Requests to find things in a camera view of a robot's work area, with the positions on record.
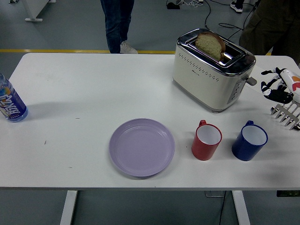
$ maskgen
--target cable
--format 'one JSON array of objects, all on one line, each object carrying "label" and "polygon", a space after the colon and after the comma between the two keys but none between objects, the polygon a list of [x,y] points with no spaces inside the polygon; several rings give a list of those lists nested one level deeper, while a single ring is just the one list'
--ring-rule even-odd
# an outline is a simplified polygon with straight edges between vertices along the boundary
[{"label": "cable", "polygon": [[[217,2],[217,1],[213,1],[213,0],[210,0],[210,1],[215,2],[215,3],[217,3],[217,4],[220,4],[220,5],[224,5],[224,6],[230,6],[230,4],[223,4],[223,3],[220,3],[220,2]],[[243,23],[243,28],[240,28],[240,27],[237,27],[237,26],[235,26],[235,25],[228,24],[228,23],[219,23],[219,26],[221,26],[221,27],[231,28],[231,29],[232,29],[232,28],[233,28],[233,29],[239,29],[237,32],[234,32],[228,39],[230,39],[233,35],[235,35],[236,33],[238,33],[240,30],[244,30],[245,24],[246,24],[246,20],[248,19],[248,17],[250,16],[250,14],[255,10],[255,5],[251,5],[251,6],[253,6],[253,8],[252,8],[251,12],[248,14],[248,16],[246,17],[246,19],[245,19],[245,21],[244,21],[244,23]],[[208,30],[210,30],[210,29],[208,28],[206,22],[207,22],[207,19],[208,19],[208,17],[209,17],[210,14],[211,14],[211,8],[210,8],[210,11],[209,11],[207,17],[205,18],[205,25],[204,25]]]},{"label": "cable", "polygon": [[227,192],[227,191],[225,191],[224,198],[223,198],[223,204],[222,204],[222,209],[221,209],[221,214],[220,214],[219,225],[221,225],[221,219],[222,219],[222,213],[223,213],[223,209],[224,209],[224,203],[225,203],[226,192]]},{"label": "cable", "polygon": [[186,3],[185,1],[182,1],[183,4],[186,4],[188,6],[194,6],[194,7],[198,7],[198,6],[202,6],[203,4],[200,3],[199,1],[197,0],[192,0],[190,3]]}]

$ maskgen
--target plastic bottle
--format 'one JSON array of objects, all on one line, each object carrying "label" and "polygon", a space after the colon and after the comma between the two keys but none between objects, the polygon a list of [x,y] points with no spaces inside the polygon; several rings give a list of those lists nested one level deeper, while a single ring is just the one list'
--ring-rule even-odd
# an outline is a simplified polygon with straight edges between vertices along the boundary
[{"label": "plastic bottle", "polygon": [[28,108],[13,85],[0,73],[0,110],[10,122],[19,122],[28,115]]}]

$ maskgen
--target dark pants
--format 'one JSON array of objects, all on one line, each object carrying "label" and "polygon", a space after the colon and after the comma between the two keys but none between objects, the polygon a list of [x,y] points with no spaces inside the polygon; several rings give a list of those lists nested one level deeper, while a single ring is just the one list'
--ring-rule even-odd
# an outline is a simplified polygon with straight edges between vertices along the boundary
[{"label": "dark pants", "polygon": [[236,8],[243,8],[243,3],[245,0],[236,0],[235,6]]},{"label": "dark pants", "polygon": [[240,36],[240,46],[254,55],[289,56],[300,63],[300,1],[261,0]]},{"label": "dark pants", "polygon": [[134,2],[135,0],[101,0],[105,14],[106,40],[111,53],[120,53],[120,44],[127,40]]}]

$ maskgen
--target bread slice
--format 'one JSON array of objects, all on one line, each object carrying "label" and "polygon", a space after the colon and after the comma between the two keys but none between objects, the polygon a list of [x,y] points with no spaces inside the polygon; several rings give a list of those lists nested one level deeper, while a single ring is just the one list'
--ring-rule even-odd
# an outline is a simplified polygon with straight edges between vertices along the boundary
[{"label": "bread slice", "polygon": [[224,58],[225,43],[213,32],[205,31],[198,34],[195,46],[199,51],[204,52],[217,61],[222,61]]}]

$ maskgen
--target jeans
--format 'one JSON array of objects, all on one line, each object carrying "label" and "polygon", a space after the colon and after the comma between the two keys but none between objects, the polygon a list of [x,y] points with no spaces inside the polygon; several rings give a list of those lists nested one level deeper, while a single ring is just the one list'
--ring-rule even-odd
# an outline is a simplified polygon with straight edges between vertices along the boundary
[{"label": "jeans", "polygon": [[120,44],[127,40],[134,2],[135,0],[101,0],[110,53],[120,53]]}]

